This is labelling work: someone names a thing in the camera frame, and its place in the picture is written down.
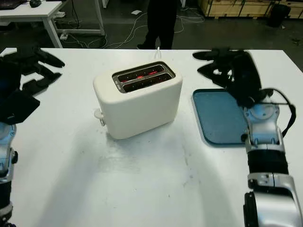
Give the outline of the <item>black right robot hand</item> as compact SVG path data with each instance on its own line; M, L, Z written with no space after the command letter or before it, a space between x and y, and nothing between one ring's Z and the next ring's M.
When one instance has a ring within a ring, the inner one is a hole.
M224 88L239 106L252 108L264 99L261 82L251 55L244 50L213 48L193 53L193 57L209 64L197 69L204 77Z

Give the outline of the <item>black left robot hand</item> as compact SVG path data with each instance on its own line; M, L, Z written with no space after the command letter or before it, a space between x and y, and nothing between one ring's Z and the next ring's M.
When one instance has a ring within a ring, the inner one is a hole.
M3 102L15 91L35 96L45 91L62 74L53 72L43 63L63 68L65 63L39 46L19 46L15 52L0 57L0 101ZM36 73L41 79L32 79L21 85L21 76Z

